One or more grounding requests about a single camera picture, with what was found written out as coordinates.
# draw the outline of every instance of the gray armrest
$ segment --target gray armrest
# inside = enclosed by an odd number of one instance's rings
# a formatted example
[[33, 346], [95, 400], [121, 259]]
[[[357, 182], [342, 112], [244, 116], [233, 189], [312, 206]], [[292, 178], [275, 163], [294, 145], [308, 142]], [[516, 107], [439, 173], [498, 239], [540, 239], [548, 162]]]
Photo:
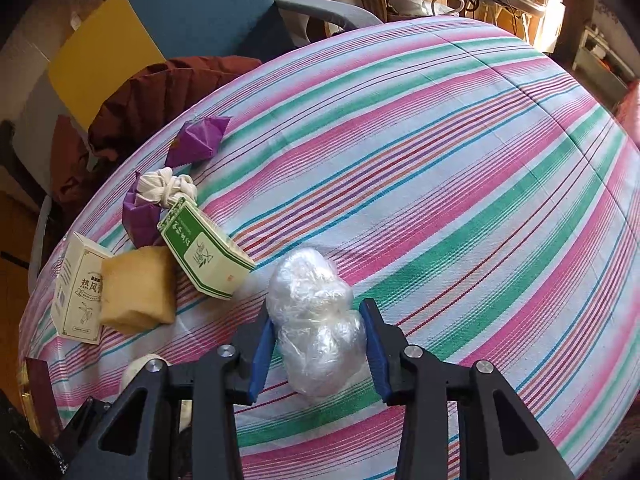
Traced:
[[368, 10], [333, 0], [275, 0], [279, 9], [292, 10], [324, 22], [334, 23], [344, 30], [381, 25]]
[[38, 224], [36, 232], [33, 234], [33, 244], [31, 245], [31, 259], [29, 260], [29, 270], [27, 272], [27, 290], [29, 295], [33, 294], [36, 289], [36, 282], [40, 273], [42, 264], [42, 247], [44, 245], [44, 233], [47, 228], [47, 220], [51, 212], [51, 197], [44, 197], [40, 214], [38, 215]]

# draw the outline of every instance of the crumpled clear plastic wrap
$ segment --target crumpled clear plastic wrap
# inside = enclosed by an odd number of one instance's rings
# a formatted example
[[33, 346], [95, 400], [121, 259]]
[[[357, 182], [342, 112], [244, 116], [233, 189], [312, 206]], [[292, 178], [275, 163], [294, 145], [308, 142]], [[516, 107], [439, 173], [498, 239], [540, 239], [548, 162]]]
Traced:
[[353, 291], [315, 249], [287, 254], [273, 271], [267, 310], [290, 386], [301, 394], [339, 392], [366, 360], [367, 335]]

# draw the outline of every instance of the yellow chair panel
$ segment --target yellow chair panel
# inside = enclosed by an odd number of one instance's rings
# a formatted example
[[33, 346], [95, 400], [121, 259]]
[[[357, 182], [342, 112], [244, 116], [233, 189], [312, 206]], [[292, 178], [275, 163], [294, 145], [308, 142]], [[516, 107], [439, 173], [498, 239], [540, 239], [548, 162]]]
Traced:
[[107, 0], [66, 40], [49, 79], [87, 130], [102, 103], [129, 77], [164, 57], [128, 0]]

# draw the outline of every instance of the small cardboard box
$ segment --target small cardboard box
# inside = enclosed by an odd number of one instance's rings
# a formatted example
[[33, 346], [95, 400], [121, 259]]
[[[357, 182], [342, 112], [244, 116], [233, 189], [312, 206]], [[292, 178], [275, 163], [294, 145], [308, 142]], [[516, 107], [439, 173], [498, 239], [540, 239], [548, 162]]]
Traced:
[[107, 249], [78, 233], [69, 237], [56, 278], [51, 319], [60, 337], [97, 345], [100, 341], [102, 261]]
[[255, 262], [196, 205], [181, 198], [158, 224], [167, 246], [200, 292], [229, 300]]

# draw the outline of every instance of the wooden floor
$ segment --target wooden floor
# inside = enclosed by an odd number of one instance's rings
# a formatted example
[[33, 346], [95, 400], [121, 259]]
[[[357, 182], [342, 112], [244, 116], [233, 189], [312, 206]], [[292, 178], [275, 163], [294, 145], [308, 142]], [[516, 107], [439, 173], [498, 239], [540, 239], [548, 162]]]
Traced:
[[0, 192], [0, 389], [18, 408], [18, 325], [29, 293], [27, 270], [10, 260], [29, 261], [36, 222], [33, 212]]

